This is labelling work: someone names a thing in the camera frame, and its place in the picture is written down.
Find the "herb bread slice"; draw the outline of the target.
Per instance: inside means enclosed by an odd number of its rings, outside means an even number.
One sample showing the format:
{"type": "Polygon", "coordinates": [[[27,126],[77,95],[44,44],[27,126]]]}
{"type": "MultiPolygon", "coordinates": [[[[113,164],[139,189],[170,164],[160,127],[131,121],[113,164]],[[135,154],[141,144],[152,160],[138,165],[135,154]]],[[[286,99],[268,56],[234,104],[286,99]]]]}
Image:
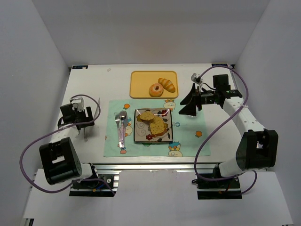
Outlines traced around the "herb bread slice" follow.
{"type": "Polygon", "coordinates": [[[158,116],[154,116],[154,118],[149,121],[149,127],[152,137],[163,136],[169,130],[168,125],[158,116]]]}

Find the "small round bread slice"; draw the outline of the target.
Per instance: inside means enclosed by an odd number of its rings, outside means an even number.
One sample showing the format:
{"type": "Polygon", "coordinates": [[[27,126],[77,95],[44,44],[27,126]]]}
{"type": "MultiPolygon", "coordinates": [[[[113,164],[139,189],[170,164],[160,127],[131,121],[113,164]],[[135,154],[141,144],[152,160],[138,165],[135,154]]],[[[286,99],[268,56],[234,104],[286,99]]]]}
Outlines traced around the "small round bread slice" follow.
{"type": "Polygon", "coordinates": [[[145,111],[140,114],[140,119],[142,121],[150,121],[150,120],[153,120],[154,118],[155,118],[155,115],[151,111],[145,111]]]}

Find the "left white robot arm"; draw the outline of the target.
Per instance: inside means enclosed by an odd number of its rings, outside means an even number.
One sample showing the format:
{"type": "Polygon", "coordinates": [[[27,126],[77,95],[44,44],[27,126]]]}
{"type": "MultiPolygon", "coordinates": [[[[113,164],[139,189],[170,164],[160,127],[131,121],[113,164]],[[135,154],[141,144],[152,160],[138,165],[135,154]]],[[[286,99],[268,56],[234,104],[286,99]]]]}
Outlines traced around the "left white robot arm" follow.
{"type": "Polygon", "coordinates": [[[54,134],[50,143],[39,148],[45,177],[50,185],[68,180],[96,179],[96,169],[91,163],[81,163],[73,142],[83,134],[85,141],[94,123],[91,107],[84,107],[82,97],[72,98],[69,104],[60,107],[61,131],[54,134]]]}

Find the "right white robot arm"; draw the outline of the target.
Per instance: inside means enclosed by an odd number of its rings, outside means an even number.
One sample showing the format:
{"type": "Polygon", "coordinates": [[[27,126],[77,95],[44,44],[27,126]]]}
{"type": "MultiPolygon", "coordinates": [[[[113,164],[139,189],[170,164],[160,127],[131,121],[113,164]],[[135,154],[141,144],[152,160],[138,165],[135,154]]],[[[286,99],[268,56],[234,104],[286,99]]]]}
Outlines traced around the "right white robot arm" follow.
{"type": "Polygon", "coordinates": [[[226,74],[213,76],[214,89],[202,88],[203,80],[196,74],[188,95],[180,102],[180,115],[196,116],[203,105],[217,104],[236,125],[241,141],[235,156],[220,163],[214,170],[217,178],[230,178],[247,170],[271,168],[275,166],[278,133],[260,124],[243,104],[243,96],[237,89],[231,89],[226,74]]]}

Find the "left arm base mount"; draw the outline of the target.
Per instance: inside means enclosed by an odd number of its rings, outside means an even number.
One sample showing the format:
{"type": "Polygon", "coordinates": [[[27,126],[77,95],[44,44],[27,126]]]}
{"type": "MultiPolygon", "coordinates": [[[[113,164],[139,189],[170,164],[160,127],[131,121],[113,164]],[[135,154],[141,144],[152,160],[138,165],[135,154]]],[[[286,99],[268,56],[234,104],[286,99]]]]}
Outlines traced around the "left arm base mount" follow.
{"type": "Polygon", "coordinates": [[[92,167],[93,175],[74,183],[69,191],[70,197],[114,197],[118,188],[119,175],[101,166],[92,167]]]}

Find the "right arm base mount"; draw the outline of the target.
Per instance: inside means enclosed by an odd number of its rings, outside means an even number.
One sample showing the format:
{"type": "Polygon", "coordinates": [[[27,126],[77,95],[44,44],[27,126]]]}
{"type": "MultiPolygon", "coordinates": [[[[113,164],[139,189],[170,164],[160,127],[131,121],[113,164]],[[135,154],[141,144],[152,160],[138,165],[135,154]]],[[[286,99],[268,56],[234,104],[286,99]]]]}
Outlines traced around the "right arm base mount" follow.
{"type": "Polygon", "coordinates": [[[197,186],[198,200],[242,199],[238,176],[223,178],[217,168],[211,172],[195,170],[195,175],[191,183],[197,186]]]}

